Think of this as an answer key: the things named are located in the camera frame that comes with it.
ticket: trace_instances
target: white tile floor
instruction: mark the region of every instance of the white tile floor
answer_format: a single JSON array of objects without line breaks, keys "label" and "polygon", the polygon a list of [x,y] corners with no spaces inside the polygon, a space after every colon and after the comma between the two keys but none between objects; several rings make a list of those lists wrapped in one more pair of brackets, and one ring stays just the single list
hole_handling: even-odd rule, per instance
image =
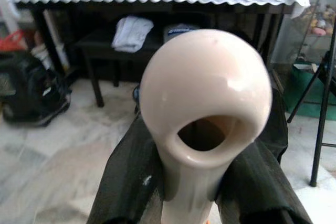
[{"label": "white tile floor", "polygon": [[[70,109],[46,128],[8,126],[0,119],[0,223],[85,223],[111,152],[134,119],[134,84],[101,81],[106,106],[97,108],[91,84],[77,81]],[[308,186],[317,119],[289,124],[282,169],[315,224],[334,224],[336,149],[323,147],[318,186]],[[336,143],[336,122],[324,141]],[[214,207],[211,224],[220,224]]]}]

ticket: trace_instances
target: folded white cloth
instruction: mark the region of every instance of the folded white cloth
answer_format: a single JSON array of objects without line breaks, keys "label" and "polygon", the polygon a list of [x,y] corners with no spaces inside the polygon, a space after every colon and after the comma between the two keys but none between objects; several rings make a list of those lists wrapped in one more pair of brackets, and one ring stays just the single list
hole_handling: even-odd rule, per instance
[{"label": "folded white cloth", "polygon": [[127,16],[117,23],[117,31],[112,42],[116,51],[136,52],[141,49],[153,22],[135,16]]}]

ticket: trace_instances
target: white pipe fitting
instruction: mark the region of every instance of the white pipe fitting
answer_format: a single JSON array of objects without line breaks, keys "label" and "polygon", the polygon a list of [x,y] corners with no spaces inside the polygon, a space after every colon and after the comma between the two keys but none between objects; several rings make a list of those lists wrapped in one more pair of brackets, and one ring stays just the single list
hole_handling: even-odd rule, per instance
[{"label": "white pipe fitting", "polygon": [[225,170],[264,128],[271,100],[260,55],[230,33],[184,33],[154,54],[140,108],[164,166],[162,224],[206,221]]}]

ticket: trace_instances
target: black stand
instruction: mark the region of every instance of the black stand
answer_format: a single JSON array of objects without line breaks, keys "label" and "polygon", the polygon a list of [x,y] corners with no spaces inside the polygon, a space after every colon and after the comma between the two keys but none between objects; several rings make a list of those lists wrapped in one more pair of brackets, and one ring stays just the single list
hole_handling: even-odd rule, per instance
[{"label": "black stand", "polygon": [[316,180],[317,180],[317,173],[320,163],[320,156],[321,156],[321,148],[322,146],[327,147],[336,147],[336,144],[327,144],[323,143],[323,131],[324,131],[324,124],[326,120],[326,113],[328,109],[328,98],[329,98],[329,91],[330,91],[330,83],[332,81],[332,75],[333,75],[333,68],[334,68],[334,60],[335,60],[335,37],[336,37],[336,18],[334,23],[334,30],[331,37],[331,44],[330,44],[330,50],[325,54],[324,58],[322,59],[321,65],[319,66],[318,70],[314,74],[314,76],[311,78],[308,86],[306,87],[305,91],[303,92],[300,100],[296,104],[293,112],[291,113],[290,117],[287,120],[287,123],[290,123],[295,116],[295,114],[298,112],[298,109],[300,105],[302,104],[303,100],[305,99],[307,93],[311,89],[311,86],[315,79],[319,77],[319,75],[324,72],[324,67],[327,64],[327,73],[326,73],[326,79],[324,82],[324,91],[323,91],[323,97],[322,97],[322,104],[321,104],[321,111],[320,111],[320,119],[319,119],[319,127],[317,131],[317,138],[316,138],[316,146],[315,146],[315,154],[314,154],[314,162],[313,162],[313,168],[311,173],[311,179],[310,179],[310,186],[316,187]]}]

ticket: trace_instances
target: black fabric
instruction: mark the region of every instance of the black fabric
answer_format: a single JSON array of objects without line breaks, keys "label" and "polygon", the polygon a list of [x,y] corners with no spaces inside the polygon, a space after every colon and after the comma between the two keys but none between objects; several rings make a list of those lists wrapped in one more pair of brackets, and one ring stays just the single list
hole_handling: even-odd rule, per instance
[{"label": "black fabric", "polygon": [[226,171],[218,204],[225,224],[312,223],[277,160],[257,139],[239,154]]},{"label": "black fabric", "polygon": [[281,157],[288,146],[288,128],[284,102],[277,89],[273,89],[271,113],[259,138],[280,163]]},{"label": "black fabric", "polygon": [[162,166],[137,118],[110,156],[87,224],[161,224]]}]

